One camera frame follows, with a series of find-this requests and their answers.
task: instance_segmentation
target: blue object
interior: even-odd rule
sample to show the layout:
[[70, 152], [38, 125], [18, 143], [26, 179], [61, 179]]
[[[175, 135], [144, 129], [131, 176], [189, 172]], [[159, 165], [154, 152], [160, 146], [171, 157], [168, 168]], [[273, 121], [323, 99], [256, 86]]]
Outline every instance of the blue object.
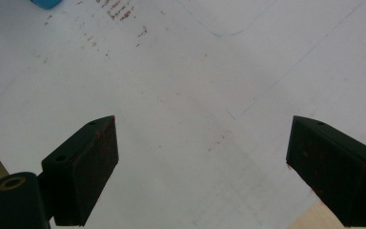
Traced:
[[55, 7], [61, 0], [31, 0], [32, 3], [41, 7], [42, 9], [48, 10]]

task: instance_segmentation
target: screw hole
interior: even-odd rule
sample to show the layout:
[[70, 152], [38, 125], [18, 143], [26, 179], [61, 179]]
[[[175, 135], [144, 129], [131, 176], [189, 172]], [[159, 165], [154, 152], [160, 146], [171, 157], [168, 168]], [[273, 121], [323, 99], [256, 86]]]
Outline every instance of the screw hole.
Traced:
[[67, 157], [66, 156], [58, 156], [55, 160], [57, 162], [61, 162], [61, 161], [65, 160], [65, 158], [67, 158]]
[[5, 180], [0, 184], [0, 190], [2, 191], [8, 191], [15, 189], [19, 186], [21, 186], [26, 179], [24, 177], [12, 177], [10, 179]]

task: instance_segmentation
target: white table surface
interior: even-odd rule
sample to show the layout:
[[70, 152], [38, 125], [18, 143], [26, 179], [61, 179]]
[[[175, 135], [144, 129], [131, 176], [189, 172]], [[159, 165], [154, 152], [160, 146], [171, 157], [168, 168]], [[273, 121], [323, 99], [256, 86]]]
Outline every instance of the white table surface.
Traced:
[[293, 115], [366, 144], [366, 0], [0, 0], [10, 173], [106, 115], [120, 162], [86, 228], [285, 228], [315, 201]]

